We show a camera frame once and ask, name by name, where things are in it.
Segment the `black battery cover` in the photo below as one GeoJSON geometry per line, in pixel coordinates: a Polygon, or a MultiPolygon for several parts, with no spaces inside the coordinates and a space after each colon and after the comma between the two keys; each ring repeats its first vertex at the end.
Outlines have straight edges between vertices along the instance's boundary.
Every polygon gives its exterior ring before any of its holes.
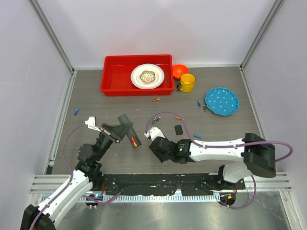
{"type": "Polygon", "coordinates": [[[175,125],[174,128],[177,136],[183,135],[183,129],[181,125],[175,125]]]}

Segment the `orange battery front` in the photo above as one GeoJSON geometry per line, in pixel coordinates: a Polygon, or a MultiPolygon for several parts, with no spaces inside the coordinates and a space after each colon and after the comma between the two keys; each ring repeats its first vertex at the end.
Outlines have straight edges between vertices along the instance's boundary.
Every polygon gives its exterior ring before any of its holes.
{"type": "Polygon", "coordinates": [[[134,146],[137,147],[138,144],[137,144],[137,141],[136,141],[136,139],[134,137],[133,137],[133,140],[134,140],[134,146]]]}

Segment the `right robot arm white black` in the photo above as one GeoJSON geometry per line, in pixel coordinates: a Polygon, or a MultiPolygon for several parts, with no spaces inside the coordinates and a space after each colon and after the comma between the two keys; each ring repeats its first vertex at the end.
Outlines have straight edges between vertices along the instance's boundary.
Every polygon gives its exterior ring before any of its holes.
{"type": "Polygon", "coordinates": [[[190,139],[172,142],[160,130],[152,130],[145,136],[152,142],[149,149],[160,162],[227,161],[226,165],[220,166],[216,178],[217,185],[222,189],[228,189],[250,175],[262,178],[276,176],[274,145],[253,133],[246,133],[244,138],[217,142],[190,139]]]}

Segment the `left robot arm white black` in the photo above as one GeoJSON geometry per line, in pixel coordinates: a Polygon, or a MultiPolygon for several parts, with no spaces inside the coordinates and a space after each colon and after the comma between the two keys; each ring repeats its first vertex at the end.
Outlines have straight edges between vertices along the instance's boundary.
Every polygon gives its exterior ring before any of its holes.
{"type": "Polygon", "coordinates": [[[94,145],[83,144],[79,148],[78,164],[70,169],[68,179],[45,201],[36,207],[29,205],[23,214],[23,230],[55,230],[70,209],[87,192],[101,188],[103,174],[99,161],[112,143],[119,143],[133,127],[131,122],[111,126],[96,125],[92,116],[84,123],[89,129],[99,132],[94,145]]]}

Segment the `blue battery under right arm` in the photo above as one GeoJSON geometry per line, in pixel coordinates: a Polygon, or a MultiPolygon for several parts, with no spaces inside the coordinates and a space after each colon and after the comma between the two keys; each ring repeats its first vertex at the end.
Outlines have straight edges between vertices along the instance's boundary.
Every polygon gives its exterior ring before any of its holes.
{"type": "Polygon", "coordinates": [[[194,134],[193,137],[202,139],[202,136],[194,134]]]}

